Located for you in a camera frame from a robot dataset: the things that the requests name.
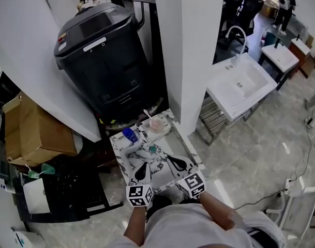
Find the black device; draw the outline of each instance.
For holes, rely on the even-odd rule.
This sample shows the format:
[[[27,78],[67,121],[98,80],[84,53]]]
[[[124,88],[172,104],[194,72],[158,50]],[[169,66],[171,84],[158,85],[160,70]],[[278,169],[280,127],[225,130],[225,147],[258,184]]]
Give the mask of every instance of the black device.
[[[135,119],[159,97],[132,18],[118,5],[97,5],[65,24],[54,48],[58,67],[105,123]]]
[[[277,39],[276,44],[275,44],[275,49],[278,47],[278,44],[280,43],[280,38]]]

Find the cardboard box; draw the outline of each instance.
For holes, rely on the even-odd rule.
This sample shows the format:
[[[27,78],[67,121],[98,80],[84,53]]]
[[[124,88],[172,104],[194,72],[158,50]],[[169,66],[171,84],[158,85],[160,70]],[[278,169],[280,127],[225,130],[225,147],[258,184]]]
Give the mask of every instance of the cardboard box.
[[[69,127],[24,93],[4,105],[7,159],[37,166],[59,154],[77,154]]]
[[[313,43],[313,36],[309,34],[308,39],[306,41],[306,46],[311,49],[312,48],[312,43]]]
[[[275,18],[278,11],[278,3],[273,0],[265,0],[261,14],[267,18]]]

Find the spoon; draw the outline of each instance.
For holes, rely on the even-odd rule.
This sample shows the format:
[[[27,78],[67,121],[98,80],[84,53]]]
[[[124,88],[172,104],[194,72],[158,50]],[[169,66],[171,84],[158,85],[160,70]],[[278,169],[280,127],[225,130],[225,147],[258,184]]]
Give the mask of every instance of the spoon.
[[[147,110],[143,110],[143,112],[151,119],[151,121],[154,123],[154,125],[158,128],[157,123],[153,120],[153,118],[150,116]]]

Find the white sink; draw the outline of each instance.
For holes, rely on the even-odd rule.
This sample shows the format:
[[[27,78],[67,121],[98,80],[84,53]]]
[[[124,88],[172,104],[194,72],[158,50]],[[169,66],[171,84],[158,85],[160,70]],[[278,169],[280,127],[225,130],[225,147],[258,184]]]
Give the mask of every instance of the white sink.
[[[23,187],[26,205],[30,214],[49,213],[42,178],[26,183]]]
[[[214,64],[207,92],[229,121],[234,121],[277,87],[248,53]]]

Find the white label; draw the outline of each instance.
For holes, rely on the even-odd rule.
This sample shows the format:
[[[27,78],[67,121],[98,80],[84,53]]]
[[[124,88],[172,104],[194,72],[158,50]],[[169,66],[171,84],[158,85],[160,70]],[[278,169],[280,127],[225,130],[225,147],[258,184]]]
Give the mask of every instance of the white label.
[[[58,47],[58,51],[60,51],[61,49],[65,48],[66,46],[66,42],[64,42],[61,46]]]
[[[90,45],[86,46],[84,48],[84,52],[94,48],[95,46],[102,44],[106,41],[107,39],[105,37],[98,39],[97,41],[94,41],[93,43],[91,43]]]

